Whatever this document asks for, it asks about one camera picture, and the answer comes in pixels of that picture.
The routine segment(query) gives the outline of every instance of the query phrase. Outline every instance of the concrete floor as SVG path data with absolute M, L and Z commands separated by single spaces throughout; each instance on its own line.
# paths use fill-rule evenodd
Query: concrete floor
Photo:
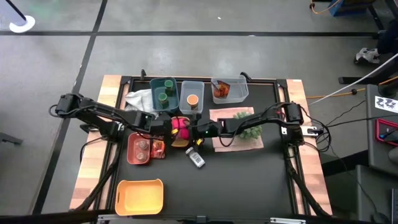
M 14 0 L 34 16 L 34 30 L 91 31 L 101 0 Z M 370 14 L 334 18 L 315 15 L 308 0 L 109 0 L 100 31 L 258 31 L 377 32 Z M 317 9 L 327 4 L 317 3 Z M 392 19 L 376 4 L 383 23 Z M 27 214 L 45 172 L 60 120 L 47 114 L 69 92 L 78 75 L 88 36 L 5 36 L 0 31 L 0 132 L 24 139 L 21 146 L 0 144 L 0 215 Z M 340 76 L 361 77 L 372 67 L 353 64 L 369 37 L 99 36 L 95 40 L 80 93 L 97 99 L 103 75 L 231 76 L 302 79 L 307 96 L 329 94 Z M 364 100 L 330 98 L 310 107 L 328 123 Z M 341 121 L 365 117 L 364 105 Z M 43 212 L 68 210 L 79 168 L 78 151 L 86 134 L 72 120 Z M 333 128 L 339 156 L 366 149 L 365 123 Z M 322 161 L 333 159 L 331 153 Z

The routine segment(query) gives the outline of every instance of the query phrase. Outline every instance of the artificial plant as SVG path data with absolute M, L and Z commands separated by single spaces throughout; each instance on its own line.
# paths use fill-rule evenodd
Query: artificial plant
M 250 113 L 247 112 L 238 112 L 234 115 L 234 118 L 239 119 L 239 118 L 244 118 L 245 116 L 249 116 L 251 115 Z M 259 136 L 261 135 L 262 132 L 262 128 L 261 126 L 255 126 L 255 127 L 251 127 L 251 128 L 247 128 L 245 130 L 243 130 L 243 132 L 241 134 L 239 134 L 239 137 L 241 139 L 258 139 Z

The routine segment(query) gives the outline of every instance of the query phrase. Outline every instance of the white cloth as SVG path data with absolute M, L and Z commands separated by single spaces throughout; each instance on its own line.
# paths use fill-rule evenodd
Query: white cloth
M 130 92 L 124 98 L 126 99 L 126 102 L 128 102 L 126 110 L 139 110 L 157 114 L 153 108 L 151 90 L 138 90 L 136 92 Z

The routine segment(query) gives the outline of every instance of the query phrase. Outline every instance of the white sign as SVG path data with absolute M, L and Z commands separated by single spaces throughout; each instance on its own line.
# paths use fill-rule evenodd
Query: white sign
M 390 98 L 384 98 L 380 96 L 375 96 L 374 97 L 374 106 L 376 108 L 398 113 L 398 101 L 393 100 Z

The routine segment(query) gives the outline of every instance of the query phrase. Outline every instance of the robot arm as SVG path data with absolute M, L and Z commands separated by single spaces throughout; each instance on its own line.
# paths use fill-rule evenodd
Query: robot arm
M 58 104 L 54 106 L 56 106 L 56 116 L 78 118 L 89 126 L 98 129 L 103 136 L 111 139 L 118 137 L 118 123 L 141 134 L 162 136 L 165 140 L 172 138 L 171 117 L 166 113 L 162 113 L 156 118 L 150 113 L 120 110 L 72 93 L 62 95 Z M 277 114 L 281 108 L 285 111 L 286 121 L 280 119 Z M 289 143 L 303 144 L 300 129 L 300 125 L 303 123 L 303 115 L 300 105 L 296 103 L 277 103 L 268 107 L 265 111 L 240 119 L 222 118 L 218 121 L 199 119 L 193 123 L 196 125 L 188 126 L 192 140 L 213 137 L 233 138 L 247 128 L 264 123 L 277 123 L 291 132 Z

